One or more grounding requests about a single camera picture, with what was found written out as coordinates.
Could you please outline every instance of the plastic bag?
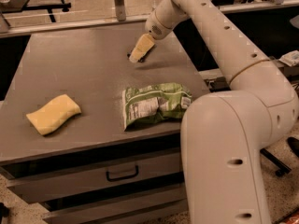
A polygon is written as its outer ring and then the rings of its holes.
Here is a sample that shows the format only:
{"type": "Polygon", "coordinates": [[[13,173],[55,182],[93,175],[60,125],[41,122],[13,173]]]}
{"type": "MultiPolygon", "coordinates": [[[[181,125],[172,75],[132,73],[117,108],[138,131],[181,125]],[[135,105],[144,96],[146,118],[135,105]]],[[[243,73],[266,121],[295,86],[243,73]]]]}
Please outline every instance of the plastic bag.
{"type": "Polygon", "coordinates": [[[124,129],[136,122],[153,124],[182,119],[191,102],[190,91],[177,83],[127,88],[122,92],[124,129]]]}

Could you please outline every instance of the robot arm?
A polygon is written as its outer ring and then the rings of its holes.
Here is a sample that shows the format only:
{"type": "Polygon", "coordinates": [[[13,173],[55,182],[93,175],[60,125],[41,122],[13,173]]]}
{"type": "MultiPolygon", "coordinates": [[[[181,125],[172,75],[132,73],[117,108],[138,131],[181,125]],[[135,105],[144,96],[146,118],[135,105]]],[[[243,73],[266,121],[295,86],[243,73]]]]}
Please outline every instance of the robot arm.
{"type": "Polygon", "coordinates": [[[182,162],[193,224],[270,224],[260,150],[297,121],[288,80],[210,0],[163,0],[146,29],[155,39],[191,18],[232,91],[197,99],[181,127],[182,162]]]}

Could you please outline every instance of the gray table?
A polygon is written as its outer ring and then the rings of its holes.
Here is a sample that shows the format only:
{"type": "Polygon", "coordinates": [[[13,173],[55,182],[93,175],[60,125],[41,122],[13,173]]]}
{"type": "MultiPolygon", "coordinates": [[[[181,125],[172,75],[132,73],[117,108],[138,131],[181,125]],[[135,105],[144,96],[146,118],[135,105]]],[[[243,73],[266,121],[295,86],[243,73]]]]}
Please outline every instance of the gray table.
{"type": "Polygon", "coordinates": [[[144,23],[32,35],[0,109],[0,165],[179,133],[167,121],[126,132],[121,93],[126,87],[177,82],[194,98],[208,93],[175,35],[157,41],[144,63],[127,58],[144,23]],[[82,114],[46,137],[25,114],[60,94],[68,94],[82,114]]]}

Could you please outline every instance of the sponge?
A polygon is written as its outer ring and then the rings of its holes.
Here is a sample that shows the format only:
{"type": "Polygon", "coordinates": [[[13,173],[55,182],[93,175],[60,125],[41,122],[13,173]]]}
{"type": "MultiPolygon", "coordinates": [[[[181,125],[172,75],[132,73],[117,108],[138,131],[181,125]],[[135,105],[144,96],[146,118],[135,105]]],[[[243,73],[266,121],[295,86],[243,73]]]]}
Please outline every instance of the sponge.
{"type": "Polygon", "coordinates": [[[137,41],[129,60],[137,63],[155,45],[154,38],[150,34],[143,34],[137,41]]]}
{"type": "Polygon", "coordinates": [[[41,135],[57,130],[64,122],[80,114],[79,106],[66,94],[57,96],[36,112],[26,114],[41,135]]]}

